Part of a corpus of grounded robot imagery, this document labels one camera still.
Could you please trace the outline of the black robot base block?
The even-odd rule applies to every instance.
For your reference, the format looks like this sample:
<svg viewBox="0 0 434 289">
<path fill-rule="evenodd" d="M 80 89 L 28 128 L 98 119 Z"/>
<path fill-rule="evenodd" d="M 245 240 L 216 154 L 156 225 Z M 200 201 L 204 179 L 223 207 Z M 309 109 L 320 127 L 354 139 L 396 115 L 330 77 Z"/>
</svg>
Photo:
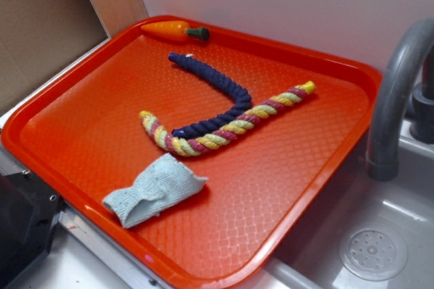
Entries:
<svg viewBox="0 0 434 289">
<path fill-rule="evenodd" d="M 11 288 L 49 254 L 62 199 L 36 174 L 1 176 L 1 287 Z"/>
</svg>

